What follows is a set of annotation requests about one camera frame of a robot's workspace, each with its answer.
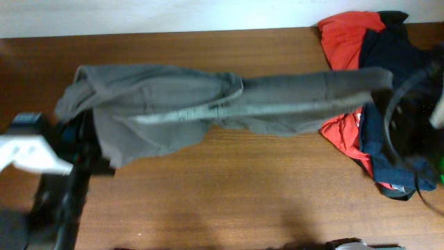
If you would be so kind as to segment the grey cargo shorts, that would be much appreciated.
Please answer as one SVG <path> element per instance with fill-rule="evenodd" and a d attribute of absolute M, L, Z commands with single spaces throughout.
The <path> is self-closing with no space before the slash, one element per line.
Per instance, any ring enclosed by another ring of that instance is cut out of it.
<path fill-rule="evenodd" d="M 202 141 L 211 126 L 295 136 L 390 90 L 380 67 L 243 78 L 168 65 L 81 66 L 55 107 L 69 121 L 91 111 L 102 154 L 115 168 Z"/>

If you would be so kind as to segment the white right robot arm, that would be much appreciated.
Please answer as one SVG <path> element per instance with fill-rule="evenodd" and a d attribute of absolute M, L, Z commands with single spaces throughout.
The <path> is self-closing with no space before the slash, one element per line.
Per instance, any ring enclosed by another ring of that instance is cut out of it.
<path fill-rule="evenodd" d="M 400 84 L 388 101 L 383 132 L 393 166 L 413 174 L 414 189 L 424 205 L 439 216 L 443 210 L 422 195 L 419 180 L 443 186 L 443 91 L 428 90 L 427 80 L 443 80 L 443 43 L 433 58 Z"/>

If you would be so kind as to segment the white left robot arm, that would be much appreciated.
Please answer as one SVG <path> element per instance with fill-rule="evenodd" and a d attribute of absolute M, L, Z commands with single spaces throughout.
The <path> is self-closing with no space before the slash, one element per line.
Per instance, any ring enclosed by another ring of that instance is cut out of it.
<path fill-rule="evenodd" d="M 30 211 L 1 210 L 1 248 L 74 249 L 91 176 L 115 174 L 93 112 L 57 124 L 42 113 L 18 114 L 1 134 L 1 168 L 10 165 L 40 182 Z"/>

